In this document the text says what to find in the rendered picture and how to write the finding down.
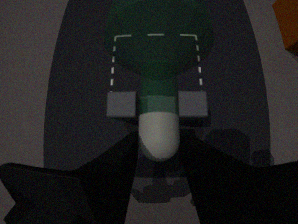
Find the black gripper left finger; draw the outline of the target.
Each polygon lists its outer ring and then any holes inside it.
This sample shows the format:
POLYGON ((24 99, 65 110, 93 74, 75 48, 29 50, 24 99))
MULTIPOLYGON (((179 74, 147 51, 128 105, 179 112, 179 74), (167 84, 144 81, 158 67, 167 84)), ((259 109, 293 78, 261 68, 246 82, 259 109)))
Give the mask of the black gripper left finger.
POLYGON ((85 224, 125 224, 138 145, 132 132, 73 171, 3 164, 0 180, 16 202, 76 213, 85 224))

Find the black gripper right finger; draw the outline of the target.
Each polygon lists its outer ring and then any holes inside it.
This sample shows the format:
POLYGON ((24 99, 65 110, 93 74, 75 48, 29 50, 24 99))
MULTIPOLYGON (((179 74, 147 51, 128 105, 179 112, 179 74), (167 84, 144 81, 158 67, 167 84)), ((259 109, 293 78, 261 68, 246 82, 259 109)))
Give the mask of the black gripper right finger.
POLYGON ((180 159, 200 224, 247 224, 271 192, 298 184, 298 161, 251 167, 189 132, 180 131, 180 159))

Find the green glass bottle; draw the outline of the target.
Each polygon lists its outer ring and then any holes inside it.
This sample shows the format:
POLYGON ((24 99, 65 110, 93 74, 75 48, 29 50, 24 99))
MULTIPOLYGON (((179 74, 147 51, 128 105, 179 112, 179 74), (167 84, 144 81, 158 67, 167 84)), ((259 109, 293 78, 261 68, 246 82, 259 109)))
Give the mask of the green glass bottle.
POLYGON ((214 44, 205 0, 113 0, 105 49, 141 76, 138 144, 148 160, 180 149, 178 75, 196 67, 214 44))

